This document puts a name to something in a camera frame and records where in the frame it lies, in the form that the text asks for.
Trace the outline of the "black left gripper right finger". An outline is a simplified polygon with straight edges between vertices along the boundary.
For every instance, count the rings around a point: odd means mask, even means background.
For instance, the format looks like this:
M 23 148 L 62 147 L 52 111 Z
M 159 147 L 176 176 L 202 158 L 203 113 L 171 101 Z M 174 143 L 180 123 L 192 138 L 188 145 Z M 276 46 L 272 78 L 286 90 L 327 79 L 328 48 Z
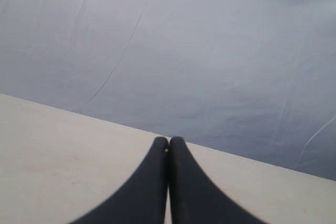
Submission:
M 170 140 L 169 193 L 173 223 L 264 223 L 210 180 L 179 136 Z

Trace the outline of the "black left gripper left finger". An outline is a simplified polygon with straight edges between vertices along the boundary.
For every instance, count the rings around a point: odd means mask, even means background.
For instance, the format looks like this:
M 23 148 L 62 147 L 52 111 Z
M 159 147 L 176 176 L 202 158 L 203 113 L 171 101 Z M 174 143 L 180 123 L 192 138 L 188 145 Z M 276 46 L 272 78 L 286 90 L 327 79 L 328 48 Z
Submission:
M 125 183 L 72 223 L 164 223 L 168 149 L 168 140 L 156 137 Z

